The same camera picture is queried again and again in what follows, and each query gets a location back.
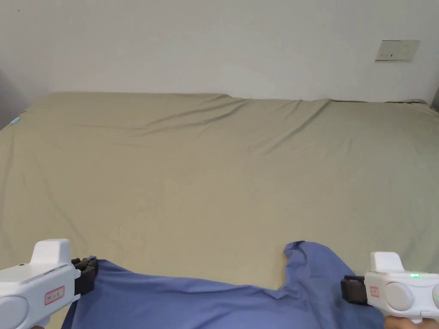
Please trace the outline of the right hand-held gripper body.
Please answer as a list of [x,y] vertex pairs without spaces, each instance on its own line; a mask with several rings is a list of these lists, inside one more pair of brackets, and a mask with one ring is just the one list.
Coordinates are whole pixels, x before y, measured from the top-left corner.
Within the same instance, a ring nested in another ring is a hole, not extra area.
[[439,275],[405,270],[395,252],[372,252],[371,270],[346,275],[342,297],[350,304],[371,306],[382,313],[420,323],[439,317]]

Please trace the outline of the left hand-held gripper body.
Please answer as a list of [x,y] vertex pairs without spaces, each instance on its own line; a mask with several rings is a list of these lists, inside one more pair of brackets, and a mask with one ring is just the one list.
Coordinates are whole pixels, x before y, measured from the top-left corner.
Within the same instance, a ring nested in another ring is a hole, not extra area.
[[51,316],[94,289],[95,274],[71,263],[67,239],[35,244],[29,263],[0,272],[0,327],[31,329],[48,325]]

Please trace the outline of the person's right hand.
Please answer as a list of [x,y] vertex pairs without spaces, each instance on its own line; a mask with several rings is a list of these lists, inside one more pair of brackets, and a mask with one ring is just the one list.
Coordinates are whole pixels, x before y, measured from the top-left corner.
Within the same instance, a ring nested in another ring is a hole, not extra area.
[[435,319],[424,318],[414,323],[408,318],[388,316],[384,323],[385,329],[438,329],[439,323]]

